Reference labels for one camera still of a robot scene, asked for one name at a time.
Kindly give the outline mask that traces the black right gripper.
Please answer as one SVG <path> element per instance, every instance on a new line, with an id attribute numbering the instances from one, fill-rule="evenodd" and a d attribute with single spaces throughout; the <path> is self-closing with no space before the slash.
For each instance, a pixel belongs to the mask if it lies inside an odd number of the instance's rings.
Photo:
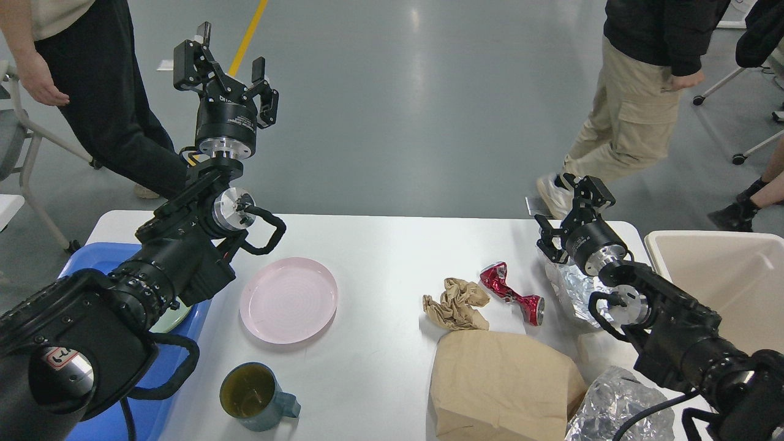
<path id="1" fill-rule="evenodd" d="M 583 274 L 598 276 L 602 268 L 621 262 L 629 253 L 622 238 L 601 215 L 616 204 L 616 199 L 595 176 L 577 178 L 565 173 L 564 179 L 572 185 L 571 209 L 559 228 L 554 228 L 545 215 L 534 215 L 540 227 L 537 246 L 550 262 L 565 265 L 571 258 Z"/>

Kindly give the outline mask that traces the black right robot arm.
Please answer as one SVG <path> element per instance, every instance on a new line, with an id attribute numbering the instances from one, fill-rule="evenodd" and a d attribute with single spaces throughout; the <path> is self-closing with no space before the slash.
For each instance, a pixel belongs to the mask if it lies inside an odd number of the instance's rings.
<path id="1" fill-rule="evenodd" d="M 588 310 L 599 326 L 636 350 L 635 369 L 658 387 L 680 396 L 627 419 L 613 438 L 659 410 L 702 396 L 710 411 L 686 408 L 682 426 L 689 440 L 701 438 L 706 422 L 714 440 L 774 440 L 782 434 L 782 354 L 762 349 L 748 355 L 720 337 L 722 317 L 694 296 L 630 259 L 622 238 L 602 218 L 615 198 L 593 176 L 566 176 L 572 186 L 570 213 L 554 228 L 543 215 L 538 248 L 554 263 L 574 262 L 611 292 L 593 292 Z"/>

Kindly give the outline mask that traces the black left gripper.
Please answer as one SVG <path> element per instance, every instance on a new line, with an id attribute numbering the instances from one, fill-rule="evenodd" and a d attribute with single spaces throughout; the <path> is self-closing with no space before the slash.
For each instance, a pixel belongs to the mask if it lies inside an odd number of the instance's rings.
<path id="1" fill-rule="evenodd" d="M 265 75 L 265 58 L 252 63 L 252 84 L 227 83 L 226 73 L 209 49 L 211 23 L 199 25 L 192 40 L 184 40 L 173 52 L 173 86 L 179 91 L 203 93 L 198 108 L 194 147 L 201 153 L 227 153 L 247 159 L 257 151 L 257 128 L 277 123 L 279 93 Z"/>

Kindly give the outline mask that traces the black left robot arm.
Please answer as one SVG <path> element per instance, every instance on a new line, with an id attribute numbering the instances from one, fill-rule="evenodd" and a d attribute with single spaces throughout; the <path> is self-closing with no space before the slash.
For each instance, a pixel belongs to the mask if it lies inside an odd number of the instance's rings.
<path id="1" fill-rule="evenodd" d="M 62 277 L 2 315 L 2 439 L 64 440 L 75 425 L 115 404 L 135 438 L 129 399 L 163 400 L 190 377 L 198 344 L 153 333 L 168 312 L 213 298 L 235 279 L 239 249 L 266 255 L 282 219 L 233 187 L 257 150 L 257 131 L 277 121 L 278 92 L 265 59 L 246 86 L 210 50 L 211 25 L 174 50 L 174 87 L 198 93 L 194 145 L 207 159 L 189 168 L 184 190 L 135 232 L 141 248 L 108 274 Z"/>

